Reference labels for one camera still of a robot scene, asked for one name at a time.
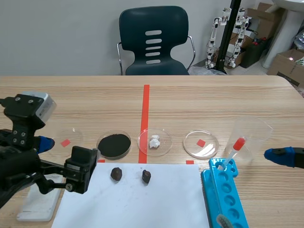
table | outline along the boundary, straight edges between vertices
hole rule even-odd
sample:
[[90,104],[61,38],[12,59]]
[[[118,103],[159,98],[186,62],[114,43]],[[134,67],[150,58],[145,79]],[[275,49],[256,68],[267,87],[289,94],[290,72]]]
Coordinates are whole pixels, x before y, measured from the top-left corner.
[[[208,161],[192,158],[183,149],[182,140],[188,131],[212,132],[219,141],[216,157],[225,157],[224,148],[235,119],[260,117],[273,127],[272,137],[251,165],[238,164],[240,174],[235,179],[247,221],[251,228],[303,226],[304,170],[276,165],[263,156],[268,148],[304,147],[304,99],[281,77],[8,76],[0,77],[0,97],[29,90],[47,92],[57,103],[51,119],[81,130],[82,146],[94,148],[102,132],[123,130],[130,134],[132,147],[118,162],[138,162],[136,140],[141,128],[144,84],[150,84],[149,127],[164,128],[173,137],[171,151],[162,157],[148,157],[149,163],[194,160],[202,171]],[[0,115],[0,126],[11,128],[11,122]],[[38,134],[47,136],[48,128]],[[61,164],[65,160],[49,153],[41,157]],[[0,210],[0,228],[51,227],[56,213],[50,222],[16,221],[26,194],[27,190],[17,193]]]

petri dish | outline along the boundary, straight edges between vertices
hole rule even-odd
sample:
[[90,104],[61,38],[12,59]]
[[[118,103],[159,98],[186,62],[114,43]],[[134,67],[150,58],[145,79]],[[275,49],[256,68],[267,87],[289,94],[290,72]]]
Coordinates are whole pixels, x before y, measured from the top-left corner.
[[52,139],[55,141],[55,145],[49,153],[57,158],[69,158],[73,146],[82,146],[83,135],[80,130],[66,128],[57,131]]
[[[152,135],[158,135],[160,145],[157,148],[150,148],[149,143]],[[172,137],[164,129],[146,129],[143,130],[137,139],[137,144],[141,152],[151,157],[163,156],[172,148]]]
[[101,157],[109,160],[118,160],[129,153],[131,138],[124,131],[108,131],[99,137],[96,147]]
[[183,140],[185,151],[197,159],[212,158],[219,149],[216,137],[205,130],[192,130]]

metal chair leg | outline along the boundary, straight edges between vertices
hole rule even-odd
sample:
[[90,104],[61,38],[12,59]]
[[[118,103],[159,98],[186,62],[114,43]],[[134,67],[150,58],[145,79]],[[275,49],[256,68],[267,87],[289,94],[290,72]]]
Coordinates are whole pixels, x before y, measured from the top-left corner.
[[119,66],[120,66],[120,75],[123,75],[123,65],[122,65],[122,60],[120,58],[120,53],[119,53],[119,45],[122,44],[121,42],[119,42],[117,44],[117,52],[118,52],[118,57],[119,57]]
[[188,38],[190,38],[190,41],[191,41],[191,44],[192,44],[192,49],[193,49],[193,59],[189,65],[189,67],[187,68],[187,70],[189,70],[190,66],[192,65],[194,59],[195,59],[195,56],[196,56],[196,52],[195,52],[195,47],[194,47],[194,43],[193,43],[193,39],[191,36],[188,36]]

chair backrest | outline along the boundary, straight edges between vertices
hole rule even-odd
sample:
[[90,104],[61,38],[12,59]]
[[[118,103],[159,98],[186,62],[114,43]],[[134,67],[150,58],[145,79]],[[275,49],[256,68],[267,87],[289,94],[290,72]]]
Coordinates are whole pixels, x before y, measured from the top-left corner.
[[188,15],[178,6],[127,9],[119,30],[122,47],[134,52],[135,62],[171,58],[171,49],[187,41]]

test tube rack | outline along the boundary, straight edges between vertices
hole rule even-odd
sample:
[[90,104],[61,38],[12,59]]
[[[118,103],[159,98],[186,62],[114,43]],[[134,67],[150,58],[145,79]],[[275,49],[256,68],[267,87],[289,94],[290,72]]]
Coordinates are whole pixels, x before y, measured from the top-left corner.
[[238,169],[233,159],[221,171],[218,169],[225,159],[212,158],[209,160],[209,170],[201,173],[204,195],[207,203],[209,222],[213,228],[221,228],[216,218],[219,214],[226,216],[234,228],[249,228],[234,177]]

